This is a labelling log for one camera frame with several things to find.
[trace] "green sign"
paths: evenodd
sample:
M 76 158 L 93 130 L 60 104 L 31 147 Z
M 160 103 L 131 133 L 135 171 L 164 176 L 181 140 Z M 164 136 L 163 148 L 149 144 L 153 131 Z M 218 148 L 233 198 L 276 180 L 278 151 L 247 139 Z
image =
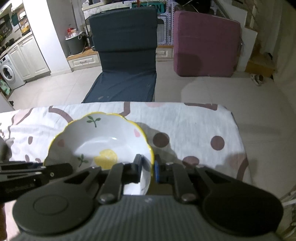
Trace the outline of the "green sign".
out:
M 133 2 L 131 6 L 132 8 L 138 7 L 136 2 Z M 146 6 L 154 6 L 158 14 L 165 13 L 166 11 L 166 5 L 164 2 L 158 2 L 158 1 L 140 2 L 140 7 L 146 7 Z

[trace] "white ceramic bowl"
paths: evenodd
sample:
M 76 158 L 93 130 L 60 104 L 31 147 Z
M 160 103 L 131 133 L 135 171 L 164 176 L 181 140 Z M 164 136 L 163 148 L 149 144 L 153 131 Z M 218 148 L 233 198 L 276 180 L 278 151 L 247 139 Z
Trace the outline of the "white ceramic bowl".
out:
M 138 184 L 124 186 L 126 195 L 144 195 L 151 180 L 154 154 L 143 130 L 119 114 L 93 112 L 70 122 L 52 141 L 44 165 L 70 163 L 75 172 L 87 167 L 110 169 L 118 162 L 145 161 Z

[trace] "yellow bowl rim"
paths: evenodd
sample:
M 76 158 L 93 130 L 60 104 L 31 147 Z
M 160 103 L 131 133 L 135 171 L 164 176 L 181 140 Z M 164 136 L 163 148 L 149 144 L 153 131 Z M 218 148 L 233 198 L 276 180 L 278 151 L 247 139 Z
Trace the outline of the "yellow bowl rim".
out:
M 52 144 L 54 143 L 55 139 L 58 138 L 58 136 L 61 135 L 61 134 L 66 130 L 66 128 L 67 128 L 70 124 L 72 124 L 72 123 L 74 123 L 74 122 L 76 122 L 76 121 L 82 120 L 83 118 L 87 117 L 88 115 L 92 115 L 92 114 L 116 115 L 116 116 L 119 116 L 119 117 L 123 118 L 123 119 L 126 120 L 127 122 L 133 124 L 135 127 L 137 127 L 137 128 L 139 129 L 139 131 L 141 132 L 141 134 L 144 136 L 145 141 L 146 141 L 147 146 L 148 146 L 148 149 L 149 149 L 149 151 L 150 151 L 150 155 L 151 155 L 151 166 L 154 165 L 154 152 L 153 152 L 152 147 L 148 144 L 148 138 L 147 138 L 145 132 L 142 130 L 142 128 L 141 128 L 137 123 L 133 122 L 132 120 L 128 120 L 127 118 L 125 118 L 124 116 L 122 116 L 122 115 L 120 115 L 120 114 L 117 114 L 117 113 L 105 113 L 105 112 L 101 112 L 101 111 L 96 111 L 96 112 L 88 113 L 88 114 L 86 114 L 85 116 L 81 117 L 80 119 L 73 120 L 73 121 L 69 122 L 69 123 L 65 126 L 65 128 L 63 129 L 63 131 L 60 132 L 59 134 L 57 134 L 57 135 L 52 139 L 52 141 L 51 141 L 51 143 L 50 143 L 50 145 L 49 145 L 49 148 L 48 148 L 48 153 L 47 153 L 46 158 L 47 158 L 48 155 L 49 155 L 49 150 L 50 150 Z

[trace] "purple cushion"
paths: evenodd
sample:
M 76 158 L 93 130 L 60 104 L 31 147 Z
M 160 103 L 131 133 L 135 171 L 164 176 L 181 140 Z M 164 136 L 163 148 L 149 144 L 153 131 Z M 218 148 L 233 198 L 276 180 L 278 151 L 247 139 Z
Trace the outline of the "purple cushion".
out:
M 230 77 L 237 63 L 241 28 L 236 21 L 177 11 L 174 70 L 180 76 Z

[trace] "washing machine door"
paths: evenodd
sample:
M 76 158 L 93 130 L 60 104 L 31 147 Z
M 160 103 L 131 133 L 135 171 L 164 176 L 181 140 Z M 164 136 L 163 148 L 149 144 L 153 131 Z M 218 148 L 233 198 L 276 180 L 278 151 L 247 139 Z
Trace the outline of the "washing machine door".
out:
M 15 80 L 15 74 L 12 68 L 6 64 L 1 66 L 1 74 L 3 78 L 6 80 L 7 84 L 12 83 Z

